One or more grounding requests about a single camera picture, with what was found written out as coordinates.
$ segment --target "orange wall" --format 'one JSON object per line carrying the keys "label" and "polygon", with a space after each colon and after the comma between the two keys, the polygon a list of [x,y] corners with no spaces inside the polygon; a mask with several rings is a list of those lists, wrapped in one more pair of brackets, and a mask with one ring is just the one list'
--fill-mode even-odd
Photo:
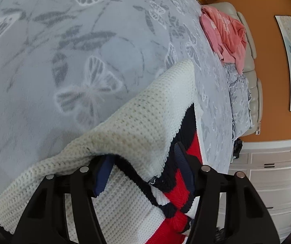
{"label": "orange wall", "polygon": [[291,15],[291,0],[227,1],[242,12],[251,29],[256,50],[255,70],[263,85],[263,118],[260,135],[246,142],[291,139],[290,75],[285,46],[275,15]]}

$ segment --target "black knit stripe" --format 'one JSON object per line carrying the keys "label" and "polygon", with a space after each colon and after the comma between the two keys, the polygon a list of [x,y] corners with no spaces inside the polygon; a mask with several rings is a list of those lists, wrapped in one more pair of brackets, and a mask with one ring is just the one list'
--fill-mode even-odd
{"label": "black knit stripe", "polygon": [[186,214],[192,207],[192,204],[194,202],[194,195],[193,194],[189,194],[188,195],[188,199],[187,202],[184,204],[184,206],[181,208],[181,212]]}
{"label": "black knit stripe", "polygon": [[177,171],[177,163],[174,156],[174,147],[177,142],[181,142],[185,149],[188,150],[193,142],[194,134],[196,133],[196,120],[194,104],[192,104],[185,113],[181,127],[172,140],[169,148],[168,158],[164,166],[164,170],[160,177],[157,177],[153,183],[154,187],[164,193],[170,192],[176,186],[175,175]]}
{"label": "black knit stripe", "polygon": [[117,155],[115,157],[115,165],[141,189],[151,204],[156,207],[159,206],[156,198],[152,194],[150,185],[142,180],[142,178],[137,174],[133,166],[127,160]]}
{"label": "black knit stripe", "polygon": [[184,229],[182,230],[182,232],[180,232],[181,234],[186,232],[187,230],[189,230],[191,228],[191,221],[192,221],[192,219],[190,217],[187,217],[187,223],[186,223]]}
{"label": "black knit stripe", "polygon": [[166,218],[173,218],[177,212],[177,207],[172,203],[167,203],[164,206],[159,205],[159,208],[163,211]]}

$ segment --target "bedsheet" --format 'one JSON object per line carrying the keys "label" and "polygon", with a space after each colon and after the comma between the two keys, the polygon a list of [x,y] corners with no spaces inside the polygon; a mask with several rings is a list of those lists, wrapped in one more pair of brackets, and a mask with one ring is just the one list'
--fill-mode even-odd
{"label": "bedsheet", "polygon": [[228,85],[200,14],[195,0],[0,0],[0,194],[185,58],[203,162],[226,173]]}

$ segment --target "knitted sweater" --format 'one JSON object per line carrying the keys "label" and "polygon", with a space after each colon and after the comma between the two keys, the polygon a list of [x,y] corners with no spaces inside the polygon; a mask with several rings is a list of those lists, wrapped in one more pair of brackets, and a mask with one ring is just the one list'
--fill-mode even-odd
{"label": "knitted sweater", "polygon": [[[157,78],[108,120],[73,140],[58,155],[23,172],[0,195],[0,225],[14,233],[29,199],[47,174],[70,174],[95,155],[120,155],[107,185],[93,199],[108,244],[182,243],[197,202],[174,158],[174,144],[201,160],[197,122],[202,110],[194,66],[184,60]],[[70,239],[78,242],[70,195],[66,195]]]}

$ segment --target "silver screw head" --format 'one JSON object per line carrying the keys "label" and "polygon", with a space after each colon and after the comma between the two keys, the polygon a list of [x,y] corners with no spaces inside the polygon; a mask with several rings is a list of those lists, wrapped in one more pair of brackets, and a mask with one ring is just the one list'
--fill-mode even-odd
{"label": "silver screw head", "polygon": [[246,176],[242,171],[238,171],[236,175],[238,178],[244,178]]}
{"label": "silver screw head", "polygon": [[88,166],[82,166],[82,167],[80,168],[80,172],[87,172],[87,171],[89,171]]}
{"label": "silver screw head", "polygon": [[53,178],[54,178],[54,174],[48,174],[48,175],[46,175],[46,179],[47,180],[51,180]]}
{"label": "silver screw head", "polygon": [[211,167],[208,166],[208,165],[203,165],[203,166],[201,167],[201,170],[202,170],[202,171],[205,171],[205,172],[208,172],[208,171],[211,170]]}

